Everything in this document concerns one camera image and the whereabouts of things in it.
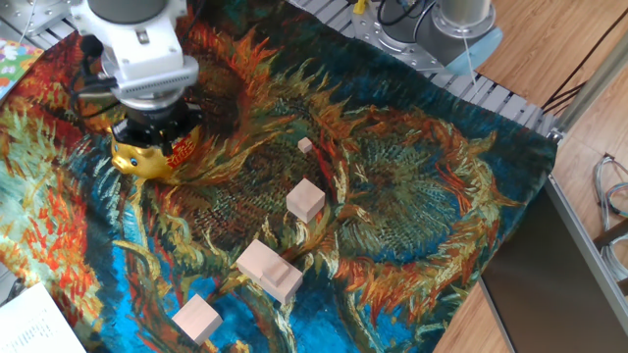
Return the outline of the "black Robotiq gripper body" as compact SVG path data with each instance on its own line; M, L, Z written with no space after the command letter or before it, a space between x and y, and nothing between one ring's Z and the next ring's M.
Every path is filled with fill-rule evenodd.
M139 148L157 148L172 153L173 145L188 136L202 120L197 105L171 105L156 110L126 108L126 116L112 126L117 142Z

